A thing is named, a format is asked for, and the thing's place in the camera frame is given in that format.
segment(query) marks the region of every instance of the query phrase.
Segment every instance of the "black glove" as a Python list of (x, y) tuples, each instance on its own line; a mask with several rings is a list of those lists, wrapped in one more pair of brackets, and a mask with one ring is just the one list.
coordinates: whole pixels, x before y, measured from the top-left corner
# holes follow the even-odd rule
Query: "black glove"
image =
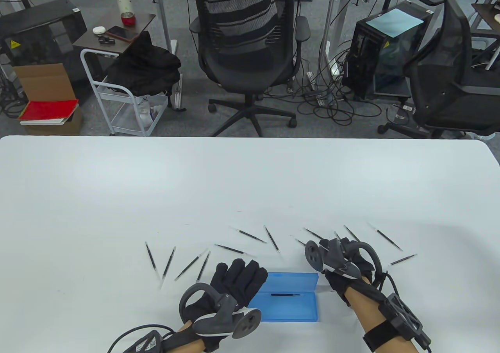
[[(343, 238), (341, 239), (341, 243), (346, 245), (349, 243), (349, 239)], [(327, 239), (322, 239), (320, 240), (320, 245), (327, 249), (329, 242)], [(359, 268), (359, 270), (361, 271), (361, 275), (367, 278), (371, 283), (373, 281), (373, 275), (371, 272), (375, 271), (373, 265), (370, 262), (366, 261), (361, 256), (361, 254), (359, 254), (359, 250), (355, 251), (354, 253), (350, 253), (350, 260)], [(330, 283), (330, 287), (332, 287), (332, 289), (338, 293), (338, 295), (345, 303), (347, 303), (347, 305), (349, 305), (349, 302), (347, 301), (347, 298), (345, 298), (344, 294), (354, 280), (345, 278), (341, 275), (336, 274), (335, 272), (328, 271), (326, 269), (323, 270), (323, 274), (325, 275), (325, 278), (327, 278), (328, 283)]]
[[(244, 306), (248, 306), (267, 278), (268, 272), (266, 269), (259, 267), (255, 260), (252, 260), (245, 267), (245, 261), (239, 258), (232, 262), (229, 269), (227, 269), (227, 264), (219, 263), (210, 285), (219, 293), (227, 293), (233, 296), (237, 302), (237, 310), (239, 310)], [(215, 312), (214, 300), (204, 294), (198, 301), (186, 306), (184, 315), (194, 322), (203, 315)], [(223, 338), (225, 337), (202, 337), (205, 343), (205, 351), (218, 349)]]

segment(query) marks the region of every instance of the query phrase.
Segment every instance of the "red book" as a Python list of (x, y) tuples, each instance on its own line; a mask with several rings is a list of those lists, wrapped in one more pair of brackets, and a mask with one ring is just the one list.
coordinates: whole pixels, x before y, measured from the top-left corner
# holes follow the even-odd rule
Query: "red book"
[(19, 120), (54, 120), (70, 117), (78, 106), (78, 100), (30, 101)]

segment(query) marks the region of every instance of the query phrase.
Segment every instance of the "striped shirt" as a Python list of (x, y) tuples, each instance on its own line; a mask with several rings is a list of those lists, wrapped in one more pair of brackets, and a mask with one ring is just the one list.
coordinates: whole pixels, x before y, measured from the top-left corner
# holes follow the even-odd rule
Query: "striped shirt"
[(239, 52), (266, 47), (265, 39), (273, 31), (278, 15), (274, 0), (205, 0), (205, 5)]

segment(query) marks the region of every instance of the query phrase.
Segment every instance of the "chair seat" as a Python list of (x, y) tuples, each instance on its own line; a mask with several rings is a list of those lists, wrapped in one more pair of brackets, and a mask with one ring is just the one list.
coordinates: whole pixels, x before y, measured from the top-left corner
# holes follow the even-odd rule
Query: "chair seat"
[(286, 83), (293, 76), (293, 60), (284, 60), (280, 64), (268, 70), (240, 71), (224, 67), (208, 53), (200, 55), (200, 67), (207, 77), (222, 85), (227, 92), (237, 94), (263, 94), (269, 86)]
[[(485, 130), (500, 123), (500, 96), (472, 95), (460, 92), (452, 85), (455, 67), (416, 65), (409, 69), (410, 86), (416, 107), (415, 121), (420, 125), (457, 128), (469, 131)], [(470, 68), (463, 85), (500, 87), (500, 75), (495, 71)], [(443, 110), (427, 114), (452, 99)]]

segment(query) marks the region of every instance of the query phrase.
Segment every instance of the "blue pencil case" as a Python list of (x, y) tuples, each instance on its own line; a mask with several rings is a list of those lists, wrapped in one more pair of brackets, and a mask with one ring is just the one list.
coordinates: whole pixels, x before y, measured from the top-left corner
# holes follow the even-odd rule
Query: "blue pencil case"
[(316, 322), (317, 273), (270, 272), (249, 308), (262, 312), (267, 322)]

